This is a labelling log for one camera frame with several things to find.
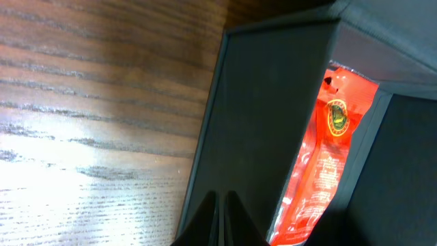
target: circular emblem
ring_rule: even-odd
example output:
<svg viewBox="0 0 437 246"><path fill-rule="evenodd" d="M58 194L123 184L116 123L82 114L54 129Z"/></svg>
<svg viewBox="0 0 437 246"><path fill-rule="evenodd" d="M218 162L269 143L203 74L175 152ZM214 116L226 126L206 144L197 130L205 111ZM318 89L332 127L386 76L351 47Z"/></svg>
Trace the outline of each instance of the circular emblem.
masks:
<svg viewBox="0 0 437 246"><path fill-rule="evenodd" d="M348 110L342 100L328 102L328 126L332 135L343 135L349 127Z"/></svg>

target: logo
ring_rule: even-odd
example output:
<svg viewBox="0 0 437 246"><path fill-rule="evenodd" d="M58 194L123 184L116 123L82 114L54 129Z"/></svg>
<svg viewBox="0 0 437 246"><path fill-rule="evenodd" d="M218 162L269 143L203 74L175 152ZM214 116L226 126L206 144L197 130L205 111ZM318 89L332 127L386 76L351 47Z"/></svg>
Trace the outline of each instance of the logo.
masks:
<svg viewBox="0 0 437 246"><path fill-rule="evenodd" d="M328 126L332 135L342 136L349 127L348 110L344 101L334 99L328 102Z"/></svg>

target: cardboard box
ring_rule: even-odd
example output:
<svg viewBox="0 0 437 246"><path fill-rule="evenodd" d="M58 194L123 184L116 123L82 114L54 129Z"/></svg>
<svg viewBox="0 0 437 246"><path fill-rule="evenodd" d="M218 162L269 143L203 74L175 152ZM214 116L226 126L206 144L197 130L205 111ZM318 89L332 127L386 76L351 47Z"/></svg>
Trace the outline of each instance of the cardboard box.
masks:
<svg viewBox="0 0 437 246"><path fill-rule="evenodd" d="M226 31L178 234L208 191L223 203L234 190L259 232L270 236L331 62L380 87L354 133L337 194L313 231L321 236L307 244L360 238L369 245L435 245L437 74L385 41L333 18L329 7ZM223 245L222 218L219 226Z"/></svg>

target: plastic wrapper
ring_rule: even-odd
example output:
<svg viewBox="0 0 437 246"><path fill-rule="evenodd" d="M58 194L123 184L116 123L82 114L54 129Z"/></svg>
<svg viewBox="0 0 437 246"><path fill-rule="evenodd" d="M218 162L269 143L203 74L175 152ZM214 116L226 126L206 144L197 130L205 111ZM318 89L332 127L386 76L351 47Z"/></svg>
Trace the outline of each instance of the plastic wrapper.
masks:
<svg viewBox="0 0 437 246"><path fill-rule="evenodd" d="M327 70L305 132L270 244L305 242L333 199L352 133L378 85L344 68Z"/></svg>

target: brown wood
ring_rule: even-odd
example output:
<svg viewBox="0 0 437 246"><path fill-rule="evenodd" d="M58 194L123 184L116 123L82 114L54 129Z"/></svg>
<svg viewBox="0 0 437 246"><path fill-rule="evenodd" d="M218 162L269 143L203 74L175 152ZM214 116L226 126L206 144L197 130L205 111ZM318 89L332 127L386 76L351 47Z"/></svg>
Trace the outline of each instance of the brown wood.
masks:
<svg viewBox="0 0 437 246"><path fill-rule="evenodd" d="M0 0L0 245L169 245L223 28L315 4Z"/></svg>

